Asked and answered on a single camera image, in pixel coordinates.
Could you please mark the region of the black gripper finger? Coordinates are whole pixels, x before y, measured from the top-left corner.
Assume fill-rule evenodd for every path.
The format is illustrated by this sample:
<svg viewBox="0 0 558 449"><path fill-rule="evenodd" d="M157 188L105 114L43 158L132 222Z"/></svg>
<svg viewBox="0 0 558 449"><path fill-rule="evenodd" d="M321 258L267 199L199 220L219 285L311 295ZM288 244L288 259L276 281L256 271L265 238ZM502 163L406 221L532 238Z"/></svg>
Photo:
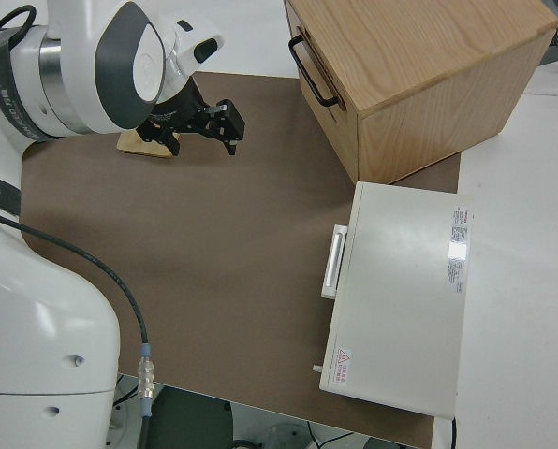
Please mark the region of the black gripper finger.
<svg viewBox="0 0 558 449"><path fill-rule="evenodd" d="M143 123L140 126L140 138L146 143L145 153L156 157L177 156L180 143L168 126Z"/></svg>
<svg viewBox="0 0 558 449"><path fill-rule="evenodd" d="M207 131L210 138L223 143L229 155L234 155L237 145L243 140L245 121L236 106L229 99L206 108L209 118Z"/></svg>

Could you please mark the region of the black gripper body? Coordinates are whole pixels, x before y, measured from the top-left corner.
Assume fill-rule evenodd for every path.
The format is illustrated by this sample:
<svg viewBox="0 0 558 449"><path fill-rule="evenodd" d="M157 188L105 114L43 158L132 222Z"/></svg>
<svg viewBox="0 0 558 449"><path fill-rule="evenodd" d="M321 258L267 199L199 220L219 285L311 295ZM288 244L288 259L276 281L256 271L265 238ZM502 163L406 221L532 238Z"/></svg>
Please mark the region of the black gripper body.
<svg viewBox="0 0 558 449"><path fill-rule="evenodd" d="M176 95L156 104L143 123L171 127L173 134L196 132L210 138L208 116L203 112L208 106L196 83L186 83ZM140 126L136 131L140 136Z"/></svg>

